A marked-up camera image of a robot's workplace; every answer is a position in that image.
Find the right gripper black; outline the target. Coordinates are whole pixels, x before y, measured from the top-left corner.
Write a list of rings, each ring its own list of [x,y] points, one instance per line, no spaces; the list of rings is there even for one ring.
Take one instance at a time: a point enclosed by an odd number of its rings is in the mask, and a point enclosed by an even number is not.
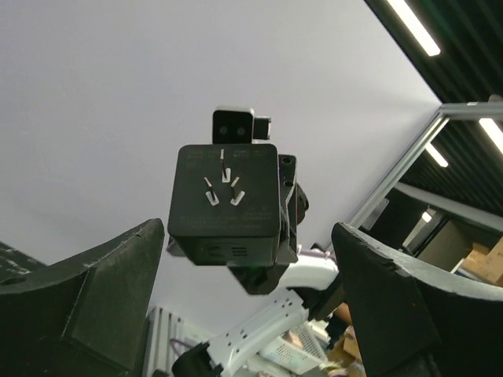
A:
[[[296,180],[297,158],[278,156],[281,232],[276,261],[267,267],[230,267],[229,271],[250,295],[268,295],[290,264],[298,261],[297,227],[305,218],[309,201]]]

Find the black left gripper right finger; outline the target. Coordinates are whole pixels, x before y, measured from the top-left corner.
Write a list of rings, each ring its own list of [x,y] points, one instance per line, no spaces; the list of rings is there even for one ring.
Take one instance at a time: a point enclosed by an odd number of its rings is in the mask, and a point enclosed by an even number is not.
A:
[[[359,230],[332,229],[368,376],[500,376],[502,289],[457,276]]]

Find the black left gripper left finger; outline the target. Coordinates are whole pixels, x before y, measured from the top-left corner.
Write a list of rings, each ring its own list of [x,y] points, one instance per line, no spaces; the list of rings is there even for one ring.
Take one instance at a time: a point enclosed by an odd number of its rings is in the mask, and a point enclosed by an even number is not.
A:
[[[3,376],[139,376],[163,223],[1,281]]]

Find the black cube plug adapter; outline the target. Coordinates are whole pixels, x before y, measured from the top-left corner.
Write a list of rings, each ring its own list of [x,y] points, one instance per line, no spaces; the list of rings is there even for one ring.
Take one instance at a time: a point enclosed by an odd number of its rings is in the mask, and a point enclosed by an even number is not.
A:
[[[272,265],[281,232],[277,148],[183,146],[167,231],[195,265]]]

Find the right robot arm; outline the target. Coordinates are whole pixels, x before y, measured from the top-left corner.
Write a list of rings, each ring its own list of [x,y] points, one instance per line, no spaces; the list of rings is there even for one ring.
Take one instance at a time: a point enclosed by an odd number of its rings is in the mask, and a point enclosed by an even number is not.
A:
[[[334,257],[300,254],[296,158],[273,145],[186,145],[167,231],[196,265],[224,265],[268,303],[182,354],[176,376],[231,376],[275,338],[346,302],[369,376],[499,376],[502,290],[337,223]]]

